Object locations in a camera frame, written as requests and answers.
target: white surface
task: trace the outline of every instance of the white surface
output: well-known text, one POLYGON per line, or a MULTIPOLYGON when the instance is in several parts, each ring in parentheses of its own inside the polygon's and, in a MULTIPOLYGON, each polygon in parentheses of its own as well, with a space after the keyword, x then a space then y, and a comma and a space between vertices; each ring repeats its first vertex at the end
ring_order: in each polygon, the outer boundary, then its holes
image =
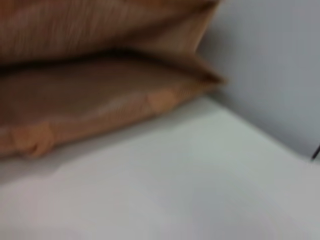
POLYGON ((320 239, 320 167, 208 98, 0 165, 1 240, 320 239))
POLYGON ((311 157, 320 144, 320 0, 226 0, 202 54, 230 79, 223 103, 311 157))

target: white wall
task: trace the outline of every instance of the white wall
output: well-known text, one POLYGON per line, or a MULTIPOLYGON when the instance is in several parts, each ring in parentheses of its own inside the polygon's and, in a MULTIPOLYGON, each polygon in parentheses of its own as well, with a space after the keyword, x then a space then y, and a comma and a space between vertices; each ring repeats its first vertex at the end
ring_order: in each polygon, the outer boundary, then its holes
POLYGON ((201 54, 216 98, 301 154, 320 143, 320 0, 225 0, 201 54))

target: brown paper bag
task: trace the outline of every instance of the brown paper bag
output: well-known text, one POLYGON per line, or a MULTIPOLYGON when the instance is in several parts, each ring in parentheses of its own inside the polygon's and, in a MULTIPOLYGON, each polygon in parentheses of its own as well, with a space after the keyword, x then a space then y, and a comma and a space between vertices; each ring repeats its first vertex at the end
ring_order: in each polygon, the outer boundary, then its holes
POLYGON ((0 0, 0 155, 41 156, 223 84, 195 54, 217 6, 0 0))

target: white table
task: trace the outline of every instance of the white table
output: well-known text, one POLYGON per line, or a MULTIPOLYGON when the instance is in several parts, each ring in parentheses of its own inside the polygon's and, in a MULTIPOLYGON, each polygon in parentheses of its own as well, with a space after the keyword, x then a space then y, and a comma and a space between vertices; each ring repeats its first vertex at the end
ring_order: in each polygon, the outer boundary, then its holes
POLYGON ((0 165, 1 240, 320 239, 320 166, 209 98, 0 165))

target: gray wall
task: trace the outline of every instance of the gray wall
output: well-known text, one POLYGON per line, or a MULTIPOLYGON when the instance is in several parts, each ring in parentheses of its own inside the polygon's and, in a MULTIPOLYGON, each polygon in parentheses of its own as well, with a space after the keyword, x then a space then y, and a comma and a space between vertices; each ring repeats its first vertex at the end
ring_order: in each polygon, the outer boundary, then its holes
POLYGON ((320 0, 225 0, 200 53, 214 97, 300 154, 320 143, 320 0))

